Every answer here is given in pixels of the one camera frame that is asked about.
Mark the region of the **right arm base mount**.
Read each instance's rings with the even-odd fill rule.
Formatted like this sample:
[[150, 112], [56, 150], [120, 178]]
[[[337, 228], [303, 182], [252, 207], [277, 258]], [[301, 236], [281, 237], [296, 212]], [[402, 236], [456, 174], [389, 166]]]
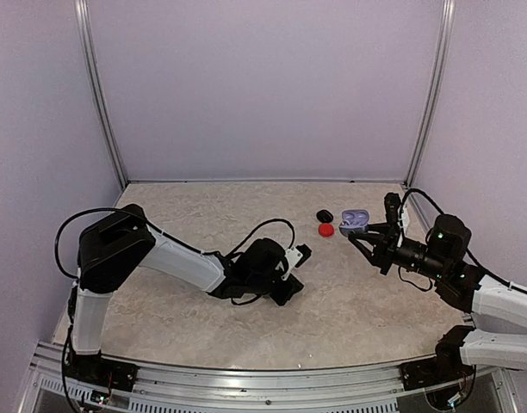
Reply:
[[464, 404], [473, 392], [477, 368], [462, 362], [460, 349], [474, 330], [457, 325], [437, 343], [432, 357], [402, 363], [399, 370], [403, 389], [424, 389], [427, 403], [440, 412], [455, 411]]

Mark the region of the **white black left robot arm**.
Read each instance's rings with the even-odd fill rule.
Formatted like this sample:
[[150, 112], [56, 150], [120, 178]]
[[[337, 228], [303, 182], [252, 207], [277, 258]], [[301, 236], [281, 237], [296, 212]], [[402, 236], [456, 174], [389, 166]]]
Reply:
[[109, 373], [98, 355], [109, 301], [136, 268], [167, 274], [233, 305], [269, 297], [283, 306], [304, 287], [293, 272], [312, 254], [305, 244], [282, 247], [267, 237], [247, 236], [222, 254], [199, 250], [157, 228], [139, 205], [106, 212], [79, 235], [69, 314], [68, 342], [77, 354], [73, 365], [89, 382], [100, 382]]

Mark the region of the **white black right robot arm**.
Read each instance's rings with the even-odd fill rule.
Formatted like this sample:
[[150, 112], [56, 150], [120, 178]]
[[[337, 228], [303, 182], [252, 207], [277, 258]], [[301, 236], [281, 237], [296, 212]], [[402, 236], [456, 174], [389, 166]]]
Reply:
[[[456, 216], [437, 216], [426, 243], [402, 237], [394, 222], [351, 232], [349, 241], [368, 262], [386, 274], [392, 266], [433, 281], [449, 306], [467, 313], [496, 317], [527, 329], [527, 287], [465, 262], [471, 231]], [[527, 335], [491, 333], [457, 325], [438, 342], [428, 364], [429, 375], [445, 382], [474, 365], [527, 371]]]

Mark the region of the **grey oval charging case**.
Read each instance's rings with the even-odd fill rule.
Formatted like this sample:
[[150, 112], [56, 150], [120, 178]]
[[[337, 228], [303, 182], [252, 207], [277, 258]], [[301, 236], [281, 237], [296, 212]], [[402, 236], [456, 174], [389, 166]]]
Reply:
[[369, 227], [369, 212], [365, 209], [349, 209], [342, 211], [342, 222], [338, 229], [340, 233], [348, 237], [351, 233], [363, 233]]

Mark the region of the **black earbud charging case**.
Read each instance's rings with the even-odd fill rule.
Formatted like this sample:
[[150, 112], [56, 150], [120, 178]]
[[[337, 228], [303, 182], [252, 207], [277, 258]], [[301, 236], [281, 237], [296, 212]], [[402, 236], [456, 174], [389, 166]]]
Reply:
[[334, 217], [333, 217], [332, 213], [329, 212], [328, 210], [321, 209], [321, 210], [316, 212], [316, 219], [320, 223], [330, 224], [334, 220]]

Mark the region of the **red round case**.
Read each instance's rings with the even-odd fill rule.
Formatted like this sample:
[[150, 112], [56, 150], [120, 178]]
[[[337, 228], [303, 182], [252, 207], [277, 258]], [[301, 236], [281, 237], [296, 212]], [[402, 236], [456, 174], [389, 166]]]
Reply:
[[330, 223], [321, 223], [318, 227], [318, 233], [322, 237], [332, 237], [335, 233], [335, 228]]

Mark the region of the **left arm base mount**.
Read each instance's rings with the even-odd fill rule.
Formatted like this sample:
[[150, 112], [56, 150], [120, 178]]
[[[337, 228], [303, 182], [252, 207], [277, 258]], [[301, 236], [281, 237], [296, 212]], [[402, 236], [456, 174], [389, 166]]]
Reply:
[[64, 372], [67, 378], [107, 388], [108, 390], [133, 390], [139, 367], [125, 361], [115, 361], [101, 354], [65, 357]]

